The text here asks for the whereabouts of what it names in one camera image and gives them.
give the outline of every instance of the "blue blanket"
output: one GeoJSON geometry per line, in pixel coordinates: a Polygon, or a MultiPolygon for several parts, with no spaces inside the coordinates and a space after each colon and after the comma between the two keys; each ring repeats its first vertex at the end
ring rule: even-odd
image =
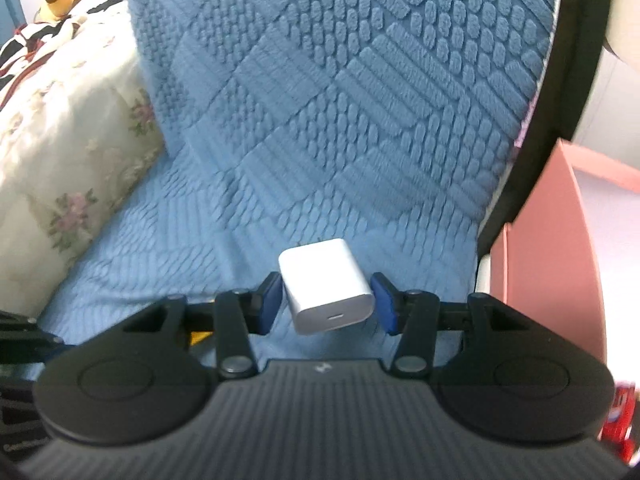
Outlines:
{"type": "MultiPolygon", "coordinates": [[[[341,237],[363,270],[447,301],[542,76],[555,0],[129,0],[167,154],[46,309],[78,343],[165,294],[252,287],[341,237]]],[[[375,317],[271,357],[388,358],[375,317]]],[[[443,335],[437,360],[456,351],[443,335]]]]}

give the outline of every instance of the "yellow object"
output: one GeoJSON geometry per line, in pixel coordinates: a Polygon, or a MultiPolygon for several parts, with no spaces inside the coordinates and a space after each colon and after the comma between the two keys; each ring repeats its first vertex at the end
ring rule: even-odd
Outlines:
{"type": "Polygon", "coordinates": [[[198,344],[200,341],[205,340],[210,335],[213,335],[213,332],[191,332],[190,346],[198,344]]]}
{"type": "Polygon", "coordinates": [[[71,12],[80,0],[44,0],[40,6],[41,22],[57,22],[71,12]]]}

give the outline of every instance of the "white power adapter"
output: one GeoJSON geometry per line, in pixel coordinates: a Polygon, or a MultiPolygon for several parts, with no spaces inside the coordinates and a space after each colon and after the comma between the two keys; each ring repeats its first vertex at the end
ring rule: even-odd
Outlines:
{"type": "Polygon", "coordinates": [[[299,334],[335,330],[373,313],[373,293],[341,238],[287,249],[278,262],[299,334]]]}

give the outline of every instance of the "screw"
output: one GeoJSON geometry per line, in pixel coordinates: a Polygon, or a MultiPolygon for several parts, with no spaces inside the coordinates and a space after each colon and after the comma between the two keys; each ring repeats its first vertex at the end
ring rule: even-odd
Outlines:
{"type": "Polygon", "coordinates": [[[222,369],[229,374],[244,374],[254,366],[247,356],[234,355],[222,361],[222,369]]]}
{"type": "Polygon", "coordinates": [[[396,369],[403,374],[419,374],[427,369],[427,361],[417,355],[405,355],[396,359],[396,369]]]}

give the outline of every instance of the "yellow plush toy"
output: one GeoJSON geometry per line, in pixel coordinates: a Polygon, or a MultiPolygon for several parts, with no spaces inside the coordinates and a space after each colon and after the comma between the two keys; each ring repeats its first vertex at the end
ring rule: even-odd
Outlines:
{"type": "Polygon", "coordinates": [[[44,0],[38,12],[41,22],[58,22],[71,12],[80,0],[44,0]]]}

